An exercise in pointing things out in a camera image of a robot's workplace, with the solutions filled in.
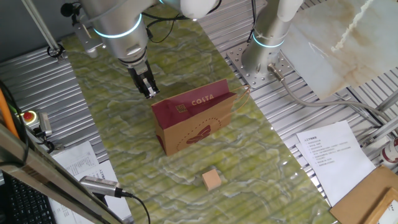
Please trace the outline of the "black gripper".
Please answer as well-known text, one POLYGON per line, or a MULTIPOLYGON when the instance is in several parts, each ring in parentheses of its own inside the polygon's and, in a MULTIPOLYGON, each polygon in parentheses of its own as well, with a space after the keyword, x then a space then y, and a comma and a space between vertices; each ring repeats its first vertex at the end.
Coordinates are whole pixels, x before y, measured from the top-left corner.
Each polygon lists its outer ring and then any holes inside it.
POLYGON ((140 93, 147 99, 152 98, 152 95, 157 95, 158 89, 147 60, 140 62, 129 62, 127 70, 132 77, 134 84, 140 93))

